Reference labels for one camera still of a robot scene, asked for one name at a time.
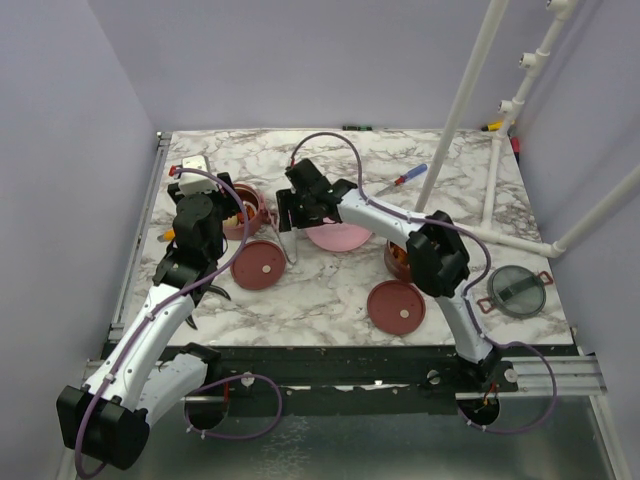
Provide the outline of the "white steamed bun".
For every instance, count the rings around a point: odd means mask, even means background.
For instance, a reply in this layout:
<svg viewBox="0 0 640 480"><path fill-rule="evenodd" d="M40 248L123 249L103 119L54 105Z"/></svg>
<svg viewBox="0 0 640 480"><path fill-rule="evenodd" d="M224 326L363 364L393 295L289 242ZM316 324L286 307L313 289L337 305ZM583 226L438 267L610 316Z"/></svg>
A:
<svg viewBox="0 0 640 480"><path fill-rule="evenodd" d="M238 226L240 223L239 217L237 215L232 216L230 218L228 218L227 220L224 221L224 226L225 227L229 227L229 228L233 228Z"/></svg>

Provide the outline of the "pink food plate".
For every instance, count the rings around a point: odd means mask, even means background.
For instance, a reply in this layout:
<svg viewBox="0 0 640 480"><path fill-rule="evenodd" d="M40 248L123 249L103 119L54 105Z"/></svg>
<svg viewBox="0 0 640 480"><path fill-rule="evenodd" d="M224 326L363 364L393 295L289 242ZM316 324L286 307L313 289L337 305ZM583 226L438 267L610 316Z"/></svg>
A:
<svg viewBox="0 0 640 480"><path fill-rule="evenodd" d="M348 252L364 245L372 233L362 227L345 223L325 224L305 230L310 241L330 252Z"/></svg>

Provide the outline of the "pink food tongs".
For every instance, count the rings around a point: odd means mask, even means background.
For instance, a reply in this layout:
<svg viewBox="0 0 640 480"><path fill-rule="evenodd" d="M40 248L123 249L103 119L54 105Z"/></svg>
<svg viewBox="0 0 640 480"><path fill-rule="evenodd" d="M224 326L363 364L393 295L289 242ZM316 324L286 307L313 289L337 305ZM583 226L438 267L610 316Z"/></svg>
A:
<svg viewBox="0 0 640 480"><path fill-rule="evenodd" d="M271 227L281 247L285 259L291 265L297 263L297 239L293 231L281 232L279 230L279 217L276 211L269 211Z"/></svg>

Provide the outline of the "dark red steel lunch pot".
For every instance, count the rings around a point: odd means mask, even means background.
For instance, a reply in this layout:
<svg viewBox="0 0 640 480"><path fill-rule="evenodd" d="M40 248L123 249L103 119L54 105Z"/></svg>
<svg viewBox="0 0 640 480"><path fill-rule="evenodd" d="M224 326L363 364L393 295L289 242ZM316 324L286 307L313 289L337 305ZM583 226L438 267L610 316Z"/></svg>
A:
<svg viewBox="0 0 640 480"><path fill-rule="evenodd" d="M407 253L398 245L388 242L383 254L384 264L389 273L397 280L412 282Z"/></svg>

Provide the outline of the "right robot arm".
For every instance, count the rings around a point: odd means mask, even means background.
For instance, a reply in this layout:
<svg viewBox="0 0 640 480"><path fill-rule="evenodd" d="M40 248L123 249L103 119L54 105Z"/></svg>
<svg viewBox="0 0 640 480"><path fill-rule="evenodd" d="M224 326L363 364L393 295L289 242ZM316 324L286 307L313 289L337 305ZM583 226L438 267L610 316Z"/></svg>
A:
<svg viewBox="0 0 640 480"><path fill-rule="evenodd" d="M325 220L346 223L368 230L403 248L408 255L413 284L434 298L453 334L455 349L463 361L459 367L461 383L469 390L481 391L496 376L499 359L496 346L480 326L471 288L469 252L463 235L474 241L471 232L453 224L442 211L431 216L401 210L367 197L347 180L318 187L291 187L276 192L279 230L307 229Z"/></svg>

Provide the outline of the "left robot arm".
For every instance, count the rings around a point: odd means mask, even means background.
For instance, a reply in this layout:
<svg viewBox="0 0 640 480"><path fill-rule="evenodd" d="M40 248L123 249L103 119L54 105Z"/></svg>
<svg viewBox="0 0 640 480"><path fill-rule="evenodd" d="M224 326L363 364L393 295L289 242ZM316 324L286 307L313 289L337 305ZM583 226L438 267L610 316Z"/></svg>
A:
<svg viewBox="0 0 640 480"><path fill-rule="evenodd" d="M223 272L223 222L246 210L229 174L204 172L209 185L186 193L169 187L176 205L175 239L159 263L133 324L101 366L79 387L56 400L64 445L73 451L76 473L90 457L98 469L126 470L140 457L151 428L191 391L206 395L220 385L221 371L207 347L190 346L174 366L156 363L177 328L192 314L213 279Z"/></svg>

